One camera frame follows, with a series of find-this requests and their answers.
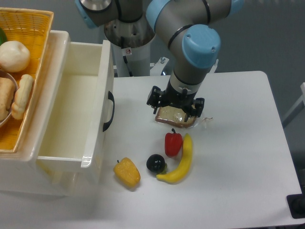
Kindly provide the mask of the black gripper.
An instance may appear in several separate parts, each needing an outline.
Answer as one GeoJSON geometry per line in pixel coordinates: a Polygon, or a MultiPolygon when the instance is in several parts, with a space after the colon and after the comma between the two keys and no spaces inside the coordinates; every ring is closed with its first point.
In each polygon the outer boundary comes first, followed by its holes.
{"type": "Polygon", "coordinates": [[[200,117],[204,108],[204,98],[195,98],[195,93],[187,92],[188,88],[183,87],[181,91],[177,91],[168,82],[167,87],[162,91],[159,87],[153,86],[148,98],[147,105],[153,108],[153,114],[157,113],[159,107],[175,107],[185,112],[184,122],[190,117],[200,117]]]}

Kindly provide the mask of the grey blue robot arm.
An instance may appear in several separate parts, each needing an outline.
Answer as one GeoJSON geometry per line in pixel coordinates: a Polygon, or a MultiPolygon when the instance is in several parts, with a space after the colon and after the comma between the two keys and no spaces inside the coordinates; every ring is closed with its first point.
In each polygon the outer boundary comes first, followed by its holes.
{"type": "Polygon", "coordinates": [[[77,0],[75,5],[89,28],[104,27],[115,48],[119,73],[147,73],[150,43],[158,36],[176,63],[165,90],[154,86],[147,104],[154,110],[182,109],[185,120],[200,117],[204,99],[196,98],[221,48],[209,24],[237,13],[242,0],[153,0],[143,10],[141,0],[77,0]]]}

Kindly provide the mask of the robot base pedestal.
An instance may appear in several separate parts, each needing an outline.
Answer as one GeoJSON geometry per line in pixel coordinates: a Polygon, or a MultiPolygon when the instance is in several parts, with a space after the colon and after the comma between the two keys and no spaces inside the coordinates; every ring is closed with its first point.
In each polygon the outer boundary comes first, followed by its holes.
{"type": "Polygon", "coordinates": [[[118,77],[148,76],[151,43],[155,33],[145,14],[135,22],[113,20],[104,26],[104,34],[112,44],[118,77]]]}

